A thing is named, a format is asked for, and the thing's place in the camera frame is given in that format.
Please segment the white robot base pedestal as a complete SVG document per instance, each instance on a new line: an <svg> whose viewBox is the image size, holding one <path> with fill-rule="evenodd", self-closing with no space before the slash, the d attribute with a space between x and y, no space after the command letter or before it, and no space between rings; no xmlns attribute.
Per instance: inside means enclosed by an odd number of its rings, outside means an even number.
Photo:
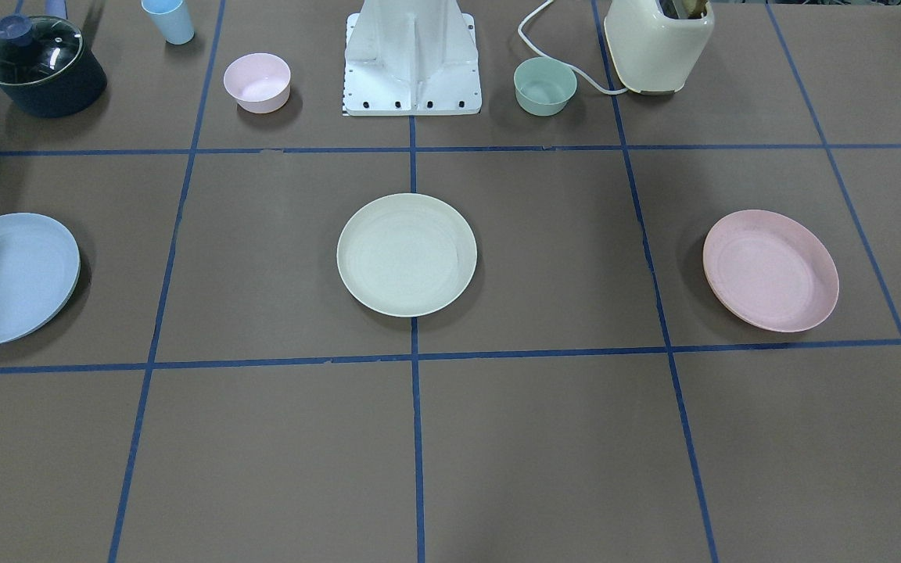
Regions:
<svg viewBox="0 0 901 563"><path fill-rule="evenodd" d="M348 117L457 117L483 106L475 19L457 1L365 1L346 18Z"/></svg>

